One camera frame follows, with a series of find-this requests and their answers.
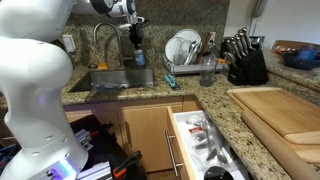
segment bottle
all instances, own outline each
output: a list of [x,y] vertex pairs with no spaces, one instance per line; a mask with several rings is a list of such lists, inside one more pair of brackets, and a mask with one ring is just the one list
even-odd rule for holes
[[140,48],[134,50],[134,56],[138,66],[143,66],[145,64],[144,54]]

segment open drawer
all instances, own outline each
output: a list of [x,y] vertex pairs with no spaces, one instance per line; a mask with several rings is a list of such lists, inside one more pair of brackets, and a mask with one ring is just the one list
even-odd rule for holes
[[[203,168],[203,161],[201,161],[203,155],[195,153],[193,144],[190,143],[191,134],[189,133],[186,121],[188,118],[194,115],[204,114],[203,111],[192,111],[184,113],[172,113],[170,107],[168,110],[168,131],[165,132],[166,139],[168,143],[168,149],[170,152],[170,158],[174,168],[176,176],[179,176],[183,180],[197,180],[204,179],[206,170],[210,166],[221,166],[221,163],[218,163],[217,157],[209,161],[210,163],[206,164],[206,167]],[[230,149],[228,143],[225,143],[223,151],[228,158],[228,164],[223,165],[227,169],[234,179],[249,179],[248,172],[245,166],[242,164],[239,158],[232,159],[230,151],[227,151],[225,147]]]

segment stainless steel sink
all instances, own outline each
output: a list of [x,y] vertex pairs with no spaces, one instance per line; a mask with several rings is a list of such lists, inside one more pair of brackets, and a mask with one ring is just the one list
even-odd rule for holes
[[155,87],[156,81],[152,69],[126,69],[114,71],[88,72],[70,92],[98,91],[121,88]]

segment white plate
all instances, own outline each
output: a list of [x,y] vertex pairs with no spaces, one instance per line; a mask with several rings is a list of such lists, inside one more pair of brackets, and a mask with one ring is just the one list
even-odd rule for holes
[[173,62],[173,56],[179,51],[179,48],[184,41],[181,37],[173,37],[166,44],[165,54],[169,61]]
[[182,37],[185,40],[196,41],[197,43],[201,42],[201,36],[193,29],[182,29],[181,31],[177,32],[174,37]]

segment granite backsplash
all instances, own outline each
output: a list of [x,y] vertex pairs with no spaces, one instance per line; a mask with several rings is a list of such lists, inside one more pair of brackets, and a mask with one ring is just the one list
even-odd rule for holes
[[[136,1],[139,16],[150,20],[144,28],[142,50],[148,61],[161,62],[166,42],[179,30],[191,28],[201,37],[208,31],[216,32],[216,44],[222,41],[230,0],[174,0]],[[110,19],[106,15],[72,14],[64,34],[71,34],[76,52],[71,54],[75,65],[88,65],[106,61],[111,66],[119,65],[117,41],[111,27],[103,26],[98,31],[98,43],[93,43],[93,29],[99,22],[123,24],[124,18]],[[133,45],[129,33],[121,30],[122,48],[126,56],[133,56]]]

